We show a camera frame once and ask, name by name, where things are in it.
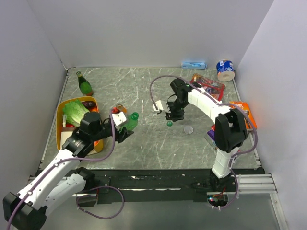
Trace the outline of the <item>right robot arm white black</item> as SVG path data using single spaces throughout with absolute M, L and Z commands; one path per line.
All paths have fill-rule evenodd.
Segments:
M 176 78 L 170 83 L 170 87 L 177 98 L 166 103 L 167 120 L 172 122 L 183 120 L 184 108 L 191 104 L 214 122 L 217 154 L 212 167 L 215 176 L 210 178 L 210 187 L 220 191 L 226 186 L 225 177 L 230 173 L 231 157 L 247 139 L 244 116 L 237 108 L 222 105 L 197 83 L 190 85 Z

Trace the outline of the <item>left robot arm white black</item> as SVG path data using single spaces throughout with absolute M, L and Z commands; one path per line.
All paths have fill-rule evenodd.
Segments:
M 95 189 L 94 174 L 77 168 L 94 148 L 94 142 L 112 137 L 121 143 L 132 135 L 132 131 L 118 126 L 125 124 L 123 112 L 110 114 L 108 122 L 101 120 L 97 112 L 88 112 L 72 135 L 62 145 L 53 161 L 18 194 L 8 193 L 3 199 L 7 229 L 39 230 L 47 217 L 62 203 L 78 192 L 89 193 Z

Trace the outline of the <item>green bottle cap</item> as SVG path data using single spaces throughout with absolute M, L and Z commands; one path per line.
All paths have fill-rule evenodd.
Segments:
M 172 124 L 173 124 L 172 121 L 167 122 L 167 126 L 169 126 L 169 127 L 172 126 Z

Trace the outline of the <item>green plastic bottle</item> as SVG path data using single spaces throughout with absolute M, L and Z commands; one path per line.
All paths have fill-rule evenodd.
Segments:
M 119 130 L 121 133 L 123 129 L 125 128 L 127 131 L 133 131 L 133 129 L 137 126 L 138 124 L 138 118 L 139 114 L 137 112 L 134 112 L 130 115 L 128 115 L 128 121 L 125 123 Z

